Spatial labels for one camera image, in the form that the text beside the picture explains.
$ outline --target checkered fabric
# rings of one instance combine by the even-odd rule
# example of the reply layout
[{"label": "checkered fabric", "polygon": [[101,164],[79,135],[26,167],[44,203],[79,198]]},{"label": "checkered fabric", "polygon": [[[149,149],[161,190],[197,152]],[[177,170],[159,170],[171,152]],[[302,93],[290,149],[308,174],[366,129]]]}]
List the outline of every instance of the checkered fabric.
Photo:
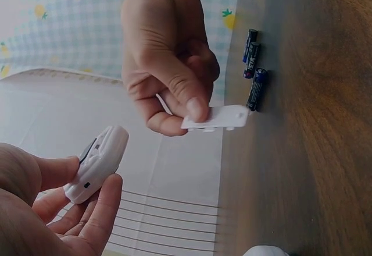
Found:
[{"label": "checkered fabric", "polygon": [[[120,79],[122,2],[0,0],[0,79],[36,68]],[[222,97],[237,0],[202,3],[210,47],[221,66],[215,93]]]}]

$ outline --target white plastic device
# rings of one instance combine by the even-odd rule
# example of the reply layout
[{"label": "white plastic device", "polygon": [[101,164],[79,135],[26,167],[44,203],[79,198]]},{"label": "white plastic device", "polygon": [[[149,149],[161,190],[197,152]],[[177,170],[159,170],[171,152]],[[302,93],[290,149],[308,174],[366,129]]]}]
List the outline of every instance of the white plastic device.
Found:
[{"label": "white plastic device", "polygon": [[243,256],[289,256],[286,252],[276,246],[254,246]]},{"label": "white plastic device", "polygon": [[204,132],[213,132],[216,128],[224,127],[228,131],[236,127],[244,127],[250,114],[250,110],[245,106],[229,105],[216,106],[211,108],[209,120],[197,123],[186,116],[182,122],[181,128],[193,131],[193,129],[203,129]]},{"label": "white plastic device", "polygon": [[80,155],[80,167],[74,180],[63,188],[71,202],[85,202],[117,171],[128,139],[124,128],[109,126],[86,147]]}]

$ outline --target white sheet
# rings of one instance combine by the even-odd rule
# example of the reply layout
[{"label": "white sheet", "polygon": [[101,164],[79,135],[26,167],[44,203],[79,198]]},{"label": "white sheet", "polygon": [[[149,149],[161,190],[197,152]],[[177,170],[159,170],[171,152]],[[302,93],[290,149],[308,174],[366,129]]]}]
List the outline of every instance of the white sheet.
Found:
[{"label": "white sheet", "polygon": [[108,125],[122,125],[130,140],[118,170],[123,194],[107,249],[212,256],[222,131],[156,134],[121,84],[112,83],[47,70],[1,80],[0,141],[41,157],[66,157],[79,155]]}]

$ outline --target blue battery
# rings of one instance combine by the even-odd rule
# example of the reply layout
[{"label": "blue battery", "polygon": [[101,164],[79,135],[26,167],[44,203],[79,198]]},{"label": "blue battery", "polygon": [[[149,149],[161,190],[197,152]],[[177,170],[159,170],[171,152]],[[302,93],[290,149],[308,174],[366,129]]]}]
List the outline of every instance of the blue battery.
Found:
[{"label": "blue battery", "polygon": [[249,108],[252,112],[257,110],[268,75],[268,72],[262,68],[258,68],[255,72],[251,93],[249,94],[248,102],[246,103],[247,108]]},{"label": "blue battery", "polygon": [[257,42],[252,42],[249,47],[248,59],[243,74],[244,78],[246,79],[251,79],[255,75],[256,64],[260,54],[260,47],[261,45]]},{"label": "blue battery", "polygon": [[249,47],[252,42],[257,40],[258,31],[255,29],[249,29],[248,37],[246,39],[244,54],[243,54],[243,63],[247,62]]}]

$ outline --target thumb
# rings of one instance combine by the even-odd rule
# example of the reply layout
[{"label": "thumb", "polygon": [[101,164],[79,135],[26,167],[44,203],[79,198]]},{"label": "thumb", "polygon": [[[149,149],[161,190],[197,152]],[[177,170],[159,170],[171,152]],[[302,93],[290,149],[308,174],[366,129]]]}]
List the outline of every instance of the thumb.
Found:
[{"label": "thumb", "polygon": [[54,189],[68,184],[75,177],[79,168],[79,159],[69,157],[66,159],[37,158],[41,172],[41,189]]},{"label": "thumb", "polygon": [[142,69],[160,80],[177,101],[184,105],[195,122],[203,122],[209,114],[208,94],[195,73],[171,51],[150,51],[142,56]]}]

